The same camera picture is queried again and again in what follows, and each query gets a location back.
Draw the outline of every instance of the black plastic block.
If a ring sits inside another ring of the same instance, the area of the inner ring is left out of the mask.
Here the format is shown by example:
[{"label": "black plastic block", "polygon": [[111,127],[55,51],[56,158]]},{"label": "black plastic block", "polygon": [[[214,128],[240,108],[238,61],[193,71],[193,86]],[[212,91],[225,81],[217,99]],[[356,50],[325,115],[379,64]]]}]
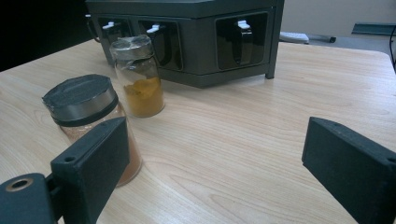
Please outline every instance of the black plastic block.
[{"label": "black plastic block", "polygon": [[20,175],[0,185],[0,204],[0,223],[53,224],[57,221],[42,174]]},{"label": "black plastic block", "polygon": [[393,223],[396,153],[339,123],[310,118],[304,166],[359,223]]},{"label": "black plastic block", "polygon": [[64,221],[95,223],[129,163],[126,118],[98,124],[51,163]]}]

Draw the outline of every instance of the cable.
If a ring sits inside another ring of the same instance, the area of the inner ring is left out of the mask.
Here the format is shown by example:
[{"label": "cable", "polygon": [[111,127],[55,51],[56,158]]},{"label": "cable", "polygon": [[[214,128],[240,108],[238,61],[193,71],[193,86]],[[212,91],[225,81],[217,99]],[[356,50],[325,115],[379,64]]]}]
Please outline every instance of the cable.
[{"label": "cable", "polygon": [[395,33],[395,30],[396,30],[396,25],[393,27],[393,31],[390,34],[389,48],[390,48],[390,57],[392,59],[393,70],[395,70],[395,72],[396,72],[396,60],[393,57],[393,49],[392,49],[392,38],[393,38],[393,35]]}]

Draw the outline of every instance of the dark background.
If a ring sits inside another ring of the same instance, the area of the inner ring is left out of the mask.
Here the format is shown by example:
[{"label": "dark background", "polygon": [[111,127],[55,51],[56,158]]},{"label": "dark background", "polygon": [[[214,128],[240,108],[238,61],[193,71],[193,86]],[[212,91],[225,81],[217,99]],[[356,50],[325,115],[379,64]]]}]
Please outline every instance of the dark background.
[{"label": "dark background", "polygon": [[85,0],[11,1],[1,11],[0,71],[92,39]]}]

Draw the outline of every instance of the screw hole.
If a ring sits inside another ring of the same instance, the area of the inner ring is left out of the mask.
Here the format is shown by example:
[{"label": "screw hole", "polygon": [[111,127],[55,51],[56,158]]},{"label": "screw hole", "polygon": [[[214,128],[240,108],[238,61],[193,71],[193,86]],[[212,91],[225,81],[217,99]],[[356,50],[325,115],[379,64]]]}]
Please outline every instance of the screw hole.
[{"label": "screw hole", "polygon": [[7,185],[6,191],[15,192],[21,189],[26,189],[33,183],[32,178],[23,178],[12,182],[11,184]]},{"label": "screw hole", "polygon": [[75,159],[76,159],[75,157],[66,157],[66,158],[64,159],[64,161],[70,162],[70,161],[73,161],[73,160],[75,160]]}]

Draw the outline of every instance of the glass jar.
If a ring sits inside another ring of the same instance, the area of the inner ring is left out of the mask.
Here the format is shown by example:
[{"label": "glass jar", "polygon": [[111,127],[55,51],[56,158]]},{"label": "glass jar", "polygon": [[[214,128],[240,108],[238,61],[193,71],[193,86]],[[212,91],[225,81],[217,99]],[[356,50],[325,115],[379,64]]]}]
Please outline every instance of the glass jar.
[{"label": "glass jar", "polygon": [[[43,97],[43,103],[67,136],[70,145],[97,124],[108,119],[126,117],[110,78],[96,74],[67,79],[50,90]],[[142,165],[128,120],[127,125],[130,163],[117,187],[131,181]]]},{"label": "glass jar", "polygon": [[131,115],[145,118],[162,111],[163,89],[150,38],[121,38],[111,44],[110,51]]}]

